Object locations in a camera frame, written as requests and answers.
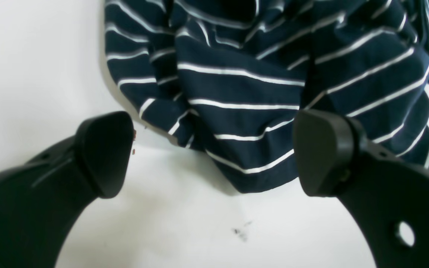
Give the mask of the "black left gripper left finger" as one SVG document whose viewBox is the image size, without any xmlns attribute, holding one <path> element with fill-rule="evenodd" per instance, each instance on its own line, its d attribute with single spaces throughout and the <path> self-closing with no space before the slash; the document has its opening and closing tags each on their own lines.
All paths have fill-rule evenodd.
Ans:
<svg viewBox="0 0 429 268">
<path fill-rule="evenodd" d="M 0 268 L 54 268 L 85 208 L 120 192 L 133 139 L 130 115 L 111 112 L 0 172 Z"/>
</svg>

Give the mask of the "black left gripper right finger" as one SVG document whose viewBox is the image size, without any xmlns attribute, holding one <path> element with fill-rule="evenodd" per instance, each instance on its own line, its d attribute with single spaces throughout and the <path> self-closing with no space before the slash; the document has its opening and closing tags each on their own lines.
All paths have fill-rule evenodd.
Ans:
<svg viewBox="0 0 429 268">
<path fill-rule="evenodd" d="M 371 142 L 359 121 L 314 109 L 296 115 L 293 149 L 303 191 L 344 205 L 378 268 L 429 268 L 429 169 Z"/>
</svg>

